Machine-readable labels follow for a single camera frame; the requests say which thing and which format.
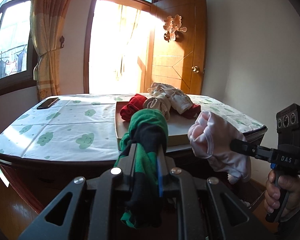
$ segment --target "red cloth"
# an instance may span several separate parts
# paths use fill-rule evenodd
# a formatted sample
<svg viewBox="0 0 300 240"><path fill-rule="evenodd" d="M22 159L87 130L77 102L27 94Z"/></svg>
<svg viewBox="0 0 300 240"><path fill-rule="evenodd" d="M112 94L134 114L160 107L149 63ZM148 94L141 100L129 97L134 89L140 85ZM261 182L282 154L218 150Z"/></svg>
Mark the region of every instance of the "red cloth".
<svg viewBox="0 0 300 240"><path fill-rule="evenodd" d="M186 110L181 116L187 119L197 118L201 112L201 106L193 104L188 110Z"/></svg>
<svg viewBox="0 0 300 240"><path fill-rule="evenodd" d="M120 115L123 120L130 122L132 115L143 109L143 103L147 100L145 96L135 94L129 103L120 110Z"/></svg>

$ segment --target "white wall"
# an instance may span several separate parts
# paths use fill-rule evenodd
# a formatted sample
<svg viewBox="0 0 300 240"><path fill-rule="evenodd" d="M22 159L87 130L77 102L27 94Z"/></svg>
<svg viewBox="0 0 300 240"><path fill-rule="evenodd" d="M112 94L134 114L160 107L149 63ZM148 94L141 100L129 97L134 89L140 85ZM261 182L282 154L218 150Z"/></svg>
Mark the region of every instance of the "white wall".
<svg viewBox="0 0 300 240"><path fill-rule="evenodd" d="M60 50L60 90L62 95L83 93L83 53L91 0L71 0L66 14Z"/></svg>
<svg viewBox="0 0 300 240"><path fill-rule="evenodd" d="M300 17L288 0L207 0L207 11L202 93L265 124L262 145L277 147L275 114L300 105ZM252 160L252 178L269 170Z"/></svg>
<svg viewBox="0 0 300 240"><path fill-rule="evenodd" d="M37 103L37 87L25 88L0 96L0 133Z"/></svg>

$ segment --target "door frame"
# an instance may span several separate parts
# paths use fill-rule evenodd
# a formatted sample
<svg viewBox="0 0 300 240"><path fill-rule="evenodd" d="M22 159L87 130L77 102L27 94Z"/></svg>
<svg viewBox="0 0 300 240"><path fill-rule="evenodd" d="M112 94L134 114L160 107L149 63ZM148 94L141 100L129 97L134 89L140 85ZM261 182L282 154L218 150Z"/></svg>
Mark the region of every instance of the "door frame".
<svg viewBox="0 0 300 240"><path fill-rule="evenodd" d="M115 2L118 4L130 6L136 8L141 11L145 11L154 15L156 6L152 3L149 3L144 0L106 0ZM90 4L88 20L87 20L87 27L86 27L86 35L85 35L85 42L84 42L84 54L83 54L83 92L85 94L89 94L89 58L90 58L90 40L91 40L91 30L92 30L92 22L94 17L94 10L96 6L97 0L92 0ZM141 83L140 83L140 92L145 90L145 76L146 73L151 71L151 67L149 68L149 64L152 64L152 52L153 52L153 38L154 36L154 29L150 31L149 39L148 39L148 46L147 46L147 59L145 64L145 69L142 70L141 74Z"/></svg>

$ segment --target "door handle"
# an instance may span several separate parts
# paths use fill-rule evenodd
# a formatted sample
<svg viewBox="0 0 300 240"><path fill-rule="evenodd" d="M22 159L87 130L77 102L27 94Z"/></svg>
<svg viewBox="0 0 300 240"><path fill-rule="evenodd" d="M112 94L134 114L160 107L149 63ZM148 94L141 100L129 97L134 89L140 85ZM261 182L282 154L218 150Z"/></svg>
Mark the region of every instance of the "door handle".
<svg viewBox="0 0 300 240"><path fill-rule="evenodd" d="M192 67L192 71L193 71L194 73L199 73L199 72L200 72L200 68L197 67L197 66L194 66L194 67Z"/></svg>

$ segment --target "folded clothes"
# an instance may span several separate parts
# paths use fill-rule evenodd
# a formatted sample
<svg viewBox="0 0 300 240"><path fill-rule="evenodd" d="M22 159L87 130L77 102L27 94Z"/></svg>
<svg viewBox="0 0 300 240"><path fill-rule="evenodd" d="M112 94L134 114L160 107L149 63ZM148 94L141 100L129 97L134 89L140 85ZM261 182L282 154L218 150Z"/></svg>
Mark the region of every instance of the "folded clothes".
<svg viewBox="0 0 300 240"><path fill-rule="evenodd" d="M132 228L161 224L162 201L159 198L157 177L157 151L162 145L166 152L168 126L157 109L142 109L130 121L128 132L120 141L121 158L129 155L132 143L137 143L135 152L134 181L131 198L125 202L126 211L121 221Z"/></svg>
<svg viewBox="0 0 300 240"><path fill-rule="evenodd" d="M222 117L202 111L188 131L194 155L207 159L214 171L226 171L231 184L251 176L250 157L230 150L233 139L246 141L244 135Z"/></svg>
<svg viewBox="0 0 300 240"><path fill-rule="evenodd" d="M120 110L122 119L129 122L135 112L143 109L143 103L146 99L145 96L135 94L129 103Z"/></svg>
<svg viewBox="0 0 300 240"><path fill-rule="evenodd" d="M182 90L176 89L171 85L154 82L148 91L151 96L154 94L158 95L158 93L168 95L171 107L179 114L183 114L193 105L191 99Z"/></svg>
<svg viewBox="0 0 300 240"><path fill-rule="evenodd" d="M158 109L163 114L164 118L168 121L170 119L171 103L168 95L165 93L155 92L151 98L148 98L143 103L143 108Z"/></svg>
<svg viewBox="0 0 300 240"><path fill-rule="evenodd" d="M201 106L192 104L192 106L188 110L186 110L181 116L187 119L193 119L193 118L197 118L200 112L201 112Z"/></svg>

